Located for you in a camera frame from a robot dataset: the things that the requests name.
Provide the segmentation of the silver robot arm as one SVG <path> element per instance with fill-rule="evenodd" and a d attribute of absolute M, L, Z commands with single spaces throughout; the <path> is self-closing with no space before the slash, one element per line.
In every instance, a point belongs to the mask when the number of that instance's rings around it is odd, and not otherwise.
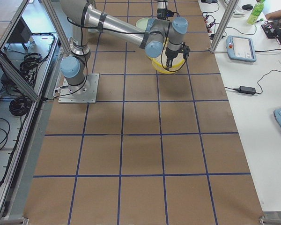
<path fill-rule="evenodd" d="M 105 31 L 143 49 L 150 58 L 166 56 L 166 69 L 172 68 L 174 59 L 182 54 L 184 60 L 189 56 L 189 46 L 183 41 L 188 21 L 176 17 L 172 22 L 163 19 L 150 19 L 142 30 L 105 12 L 99 11 L 94 1 L 62 0 L 61 8 L 73 26 L 71 55 L 61 63 L 61 71 L 73 95 L 83 95 L 89 90 L 90 83 L 84 68 L 90 57 L 88 30 Z"/>
<path fill-rule="evenodd" d="M 157 18 L 168 21 L 168 1 L 167 0 L 158 0 L 157 1 Z M 165 51 L 166 59 L 166 68 L 172 68 L 172 63 L 174 60 L 174 52 L 169 48 L 169 42 Z"/>

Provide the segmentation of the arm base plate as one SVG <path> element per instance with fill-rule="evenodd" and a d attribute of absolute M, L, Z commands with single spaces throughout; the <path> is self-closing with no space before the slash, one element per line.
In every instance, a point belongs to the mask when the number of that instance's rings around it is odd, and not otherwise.
<path fill-rule="evenodd" d="M 63 85 L 67 87 L 61 90 L 58 102 L 61 104 L 96 103 L 99 77 L 99 73 L 88 74 L 86 83 L 76 87 L 68 85 L 64 78 Z"/>

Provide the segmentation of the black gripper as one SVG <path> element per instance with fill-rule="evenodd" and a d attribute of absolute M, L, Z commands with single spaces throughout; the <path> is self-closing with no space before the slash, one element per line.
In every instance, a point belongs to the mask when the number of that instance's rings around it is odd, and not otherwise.
<path fill-rule="evenodd" d="M 183 54 L 183 59 L 186 60 L 189 57 L 190 48 L 185 44 L 185 42 L 182 42 L 178 45 L 175 45 L 171 42 L 168 42 L 166 47 L 166 67 L 172 68 L 173 60 L 178 56 L 179 53 Z"/>

